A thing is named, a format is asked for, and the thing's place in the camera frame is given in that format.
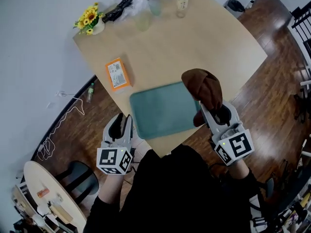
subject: white vase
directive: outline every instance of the white vase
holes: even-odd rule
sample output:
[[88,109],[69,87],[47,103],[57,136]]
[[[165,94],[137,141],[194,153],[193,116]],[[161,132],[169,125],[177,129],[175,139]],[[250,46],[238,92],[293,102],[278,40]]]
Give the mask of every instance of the white vase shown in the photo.
[[93,27],[93,35],[96,35],[105,29],[105,24],[102,19],[98,19],[98,23]]

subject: brown cloth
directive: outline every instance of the brown cloth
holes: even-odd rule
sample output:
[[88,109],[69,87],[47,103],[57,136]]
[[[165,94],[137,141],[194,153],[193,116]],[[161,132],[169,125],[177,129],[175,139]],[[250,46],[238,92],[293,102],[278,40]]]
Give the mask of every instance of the brown cloth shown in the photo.
[[[201,101],[209,111],[217,111],[223,104],[222,88],[219,80],[203,69],[192,69],[184,72],[181,79],[193,98]],[[204,124],[204,118],[199,111],[193,118],[193,124],[198,127]]]

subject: white cable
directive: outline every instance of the white cable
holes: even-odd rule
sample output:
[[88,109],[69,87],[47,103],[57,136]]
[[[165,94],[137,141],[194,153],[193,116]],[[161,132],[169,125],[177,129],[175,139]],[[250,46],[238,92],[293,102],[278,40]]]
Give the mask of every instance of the white cable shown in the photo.
[[[54,129],[53,133],[50,133],[50,135],[49,135],[49,136],[44,140],[44,142],[42,143],[43,149],[42,149],[41,151],[37,151],[37,156],[38,156],[38,158],[39,158],[41,161],[47,160],[47,159],[49,159],[50,157],[52,157],[53,152],[54,152],[54,150],[55,150],[55,144],[54,144],[53,141],[51,140],[51,135],[55,134],[55,131],[60,127],[60,125],[62,124],[62,122],[65,121],[65,119],[66,119],[66,117],[67,117],[67,114],[70,113],[74,108],[76,108],[77,111],[78,111],[79,113],[81,113],[82,115],[85,115],[84,110],[83,110],[83,101],[82,101],[82,99],[75,98],[75,97],[73,97],[73,99],[81,100],[81,108],[82,108],[82,111],[80,111],[76,106],[74,106],[74,107],[71,108],[71,110],[69,110],[69,111],[67,111],[67,112],[65,113],[64,119],[60,120],[59,125]],[[53,144],[53,150],[52,150],[51,155],[50,155],[50,147],[51,147],[51,144]]]

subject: black trash bag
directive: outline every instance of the black trash bag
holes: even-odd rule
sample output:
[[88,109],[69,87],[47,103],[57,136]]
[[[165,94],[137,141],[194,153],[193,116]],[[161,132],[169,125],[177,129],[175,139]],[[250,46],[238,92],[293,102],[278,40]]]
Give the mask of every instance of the black trash bag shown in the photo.
[[244,6],[237,0],[229,0],[227,6],[233,11],[245,12]]
[[115,9],[108,12],[103,18],[104,23],[117,20],[123,13],[123,10],[132,4],[133,0],[122,0]]

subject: white label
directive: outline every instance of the white label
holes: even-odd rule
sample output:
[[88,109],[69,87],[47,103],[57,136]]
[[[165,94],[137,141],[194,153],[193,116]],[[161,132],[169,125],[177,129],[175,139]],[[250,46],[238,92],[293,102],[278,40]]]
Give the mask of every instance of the white label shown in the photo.
[[114,88],[117,88],[126,83],[126,79],[123,74],[120,61],[117,61],[109,65],[108,70],[109,70],[110,78],[111,78],[112,85]]
[[179,10],[184,10],[188,6],[188,0],[177,0],[177,6]]

